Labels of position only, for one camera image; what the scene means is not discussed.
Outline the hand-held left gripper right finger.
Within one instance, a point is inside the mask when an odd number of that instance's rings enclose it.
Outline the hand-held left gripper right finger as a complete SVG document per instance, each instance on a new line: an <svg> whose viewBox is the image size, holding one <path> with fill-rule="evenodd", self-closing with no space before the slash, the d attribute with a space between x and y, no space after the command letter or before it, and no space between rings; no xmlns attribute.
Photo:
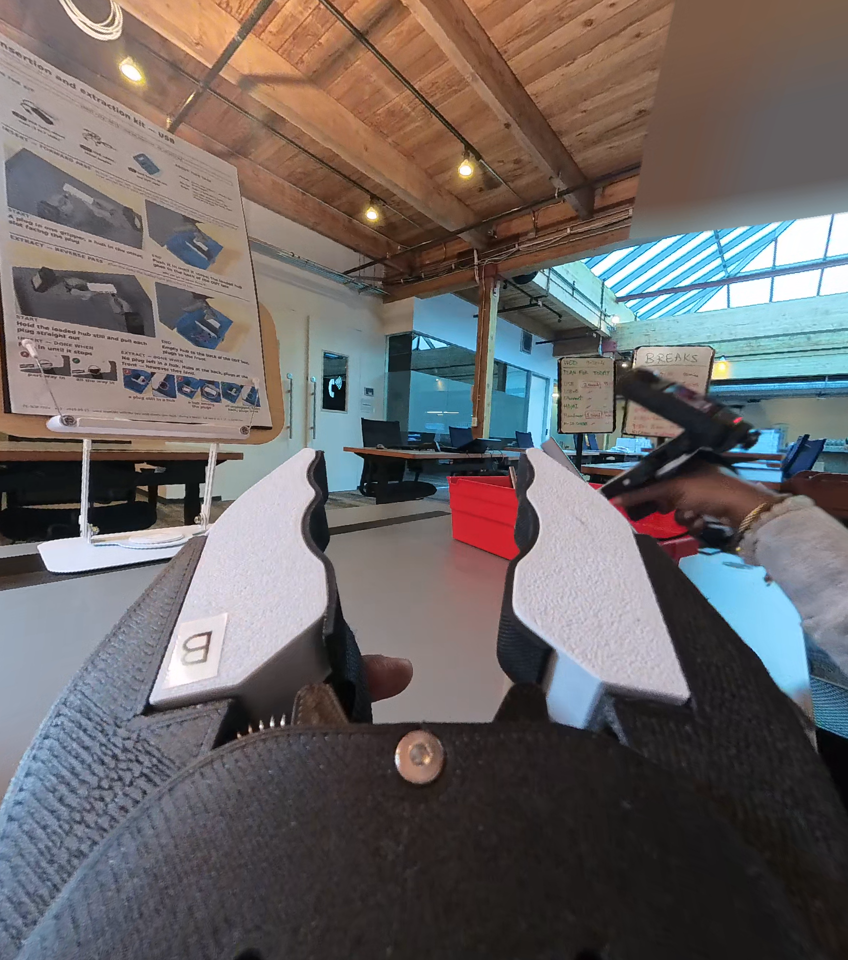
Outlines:
<svg viewBox="0 0 848 960"><path fill-rule="evenodd" d="M504 582L498 662L543 692L550 720L595 729L612 697L691 697L633 527L542 449L516 472L517 556Z"/></svg>

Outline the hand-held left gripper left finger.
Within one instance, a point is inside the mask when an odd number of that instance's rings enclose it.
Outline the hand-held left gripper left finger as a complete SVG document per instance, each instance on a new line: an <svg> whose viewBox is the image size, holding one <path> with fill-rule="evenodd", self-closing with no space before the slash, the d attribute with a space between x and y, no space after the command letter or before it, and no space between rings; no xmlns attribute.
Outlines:
<svg viewBox="0 0 848 960"><path fill-rule="evenodd" d="M345 715L372 719L367 673L326 549L324 455L304 448L214 522L149 696L157 711L235 699L252 721L291 712L329 682Z"/></svg>

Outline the red plastic bin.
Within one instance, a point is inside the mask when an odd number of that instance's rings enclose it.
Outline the red plastic bin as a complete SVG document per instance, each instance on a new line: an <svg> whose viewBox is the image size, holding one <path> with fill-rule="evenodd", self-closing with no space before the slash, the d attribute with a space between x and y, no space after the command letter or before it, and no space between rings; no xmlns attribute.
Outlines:
<svg viewBox="0 0 848 960"><path fill-rule="evenodd" d="M452 476L449 491L456 541L506 560L518 555L517 495L509 477ZM636 534L651 537L676 562L699 553L697 540L675 521L672 512L653 512L630 524Z"/></svg>

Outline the person's right forearm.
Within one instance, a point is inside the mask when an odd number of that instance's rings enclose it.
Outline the person's right forearm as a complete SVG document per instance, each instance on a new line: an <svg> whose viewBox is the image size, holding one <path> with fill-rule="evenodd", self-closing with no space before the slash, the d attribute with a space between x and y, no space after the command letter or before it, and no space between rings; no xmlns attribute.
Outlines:
<svg viewBox="0 0 848 960"><path fill-rule="evenodd" d="M778 583L805 633L848 677L848 529L810 498L790 497L759 514L739 553Z"/></svg>

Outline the person's right hand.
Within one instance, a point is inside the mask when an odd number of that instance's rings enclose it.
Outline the person's right hand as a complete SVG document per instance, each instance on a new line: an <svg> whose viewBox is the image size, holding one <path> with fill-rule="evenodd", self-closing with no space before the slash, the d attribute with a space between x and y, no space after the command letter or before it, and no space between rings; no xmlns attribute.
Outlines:
<svg viewBox="0 0 848 960"><path fill-rule="evenodd" d="M674 513L686 530L701 534L709 522L733 530L737 546L756 522L785 501L787 495L755 485L711 463L701 463L675 477L631 489L612 503L627 512L644 506Z"/></svg>

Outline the person's left hand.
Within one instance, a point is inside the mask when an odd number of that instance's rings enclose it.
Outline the person's left hand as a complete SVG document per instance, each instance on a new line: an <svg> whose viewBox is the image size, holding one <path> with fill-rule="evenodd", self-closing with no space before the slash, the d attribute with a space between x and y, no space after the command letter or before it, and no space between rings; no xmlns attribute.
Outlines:
<svg viewBox="0 0 848 960"><path fill-rule="evenodd" d="M398 696L414 677L414 666L404 657L366 654L362 657L362 665L372 703Z"/></svg>

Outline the handwritten whiteboard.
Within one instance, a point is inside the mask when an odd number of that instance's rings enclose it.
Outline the handwritten whiteboard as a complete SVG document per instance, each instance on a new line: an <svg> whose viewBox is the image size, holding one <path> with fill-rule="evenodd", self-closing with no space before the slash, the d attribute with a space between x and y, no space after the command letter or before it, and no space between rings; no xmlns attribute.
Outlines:
<svg viewBox="0 0 848 960"><path fill-rule="evenodd" d="M702 397L708 391L715 361L715 348L707 344L638 346L633 353L630 372L649 372L654 375L647 390L639 391L639 398L648 397L654 406L645 406L640 399L623 402L622 435L643 437L653 441L670 440L682 432L679 426L659 414L659 400L679 401L690 394Z"/></svg>
<svg viewBox="0 0 848 960"><path fill-rule="evenodd" d="M611 356L564 356L558 361L557 431L610 434L616 427L616 367Z"/></svg>

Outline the white poster stand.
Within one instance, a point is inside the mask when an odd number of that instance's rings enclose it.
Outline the white poster stand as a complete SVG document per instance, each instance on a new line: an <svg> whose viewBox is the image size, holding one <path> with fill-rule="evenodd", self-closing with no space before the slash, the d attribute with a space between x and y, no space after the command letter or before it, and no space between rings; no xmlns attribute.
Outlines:
<svg viewBox="0 0 848 960"><path fill-rule="evenodd" d="M39 554L52 573L93 572L126 568L135 561L166 560L196 536L206 533L211 526L210 512L213 484L220 445L248 443L251 440L255 416L265 408L250 408L246 421L207 421L191 418L170 420L163 414L78 414L63 413L44 370L37 347L31 338L20 338L19 347L36 363L46 391L54 404L56 415L46 422L49 431L73 434L81 439L79 535L52 541L39 548ZM116 435L147 440L179 440L206 442L209 453L205 466L205 492L198 521L164 531L137 530L116 534L100 534L91 520L91 459L95 438Z"/></svg>

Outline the white side table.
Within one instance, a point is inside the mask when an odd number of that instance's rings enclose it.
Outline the white side table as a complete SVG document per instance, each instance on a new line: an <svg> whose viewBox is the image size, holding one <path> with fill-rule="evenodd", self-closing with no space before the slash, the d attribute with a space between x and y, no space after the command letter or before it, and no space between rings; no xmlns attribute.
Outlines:
<svg viewBox="0 0 848 960"><path fill-rule="evenodd" d="M801 617L766 571L724 553L682 558L681 571L762 661L778 688L813 714Z"/></svg>

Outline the black office chair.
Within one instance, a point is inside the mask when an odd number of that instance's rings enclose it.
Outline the black office chair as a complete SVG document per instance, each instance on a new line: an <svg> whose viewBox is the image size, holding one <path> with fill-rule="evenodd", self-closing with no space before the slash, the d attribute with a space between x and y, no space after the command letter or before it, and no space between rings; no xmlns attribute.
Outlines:
<svg viewBox="0 0 848 960"><path fill-rule="evenodd" d="M402 434L399 421L362 418L360 420L361 438L366 450L402 449L406 437ZM404 502L429 498L437 493L437 488L420 480L422 463L411 461L412 478L405 478L408 461L400 457L379 457L361 454L362 469L358 491L366 498L374 498L379 504Z"/></svg>

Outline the phone icon door sign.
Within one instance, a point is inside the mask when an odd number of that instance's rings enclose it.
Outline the phone icon door sign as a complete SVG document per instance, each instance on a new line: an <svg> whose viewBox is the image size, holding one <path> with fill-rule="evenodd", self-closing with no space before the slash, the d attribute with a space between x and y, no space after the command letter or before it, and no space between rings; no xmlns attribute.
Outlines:
<svg viewBox="0 0 848 960"><path fill-rule="evenodd" d="M320 405L323 411L346 413L348 407L348 357L323 351Z"/></svg>

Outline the wooden office desk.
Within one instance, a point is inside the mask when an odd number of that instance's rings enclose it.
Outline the wooden office desk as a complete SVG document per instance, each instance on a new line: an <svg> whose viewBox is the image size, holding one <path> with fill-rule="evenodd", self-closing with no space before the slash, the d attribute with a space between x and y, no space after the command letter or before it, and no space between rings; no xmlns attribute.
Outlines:
<svg viewBox="0 0 848 960"><path fill-rule="evenodd" d="M427 466L437 465L454 476L504 476L509 467L516 466L523 454L521 449L490 449L482 452L458 452L436 449L365 449L364 447L345 446L344 452L379 457L400 457L407 461L406 480L413 477L411 462L422 464L421 473Z"/></svg>

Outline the instruction poster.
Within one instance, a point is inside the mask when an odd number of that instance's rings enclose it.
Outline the instruction poster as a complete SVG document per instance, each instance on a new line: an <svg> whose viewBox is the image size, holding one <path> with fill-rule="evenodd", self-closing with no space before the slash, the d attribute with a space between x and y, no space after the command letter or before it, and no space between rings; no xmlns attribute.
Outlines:
<svg viewBox="0 0 848 960"><path fill-rule="evenodd" d="M274 426L236 169L1 33L0 311L11 414Z"/></svg>

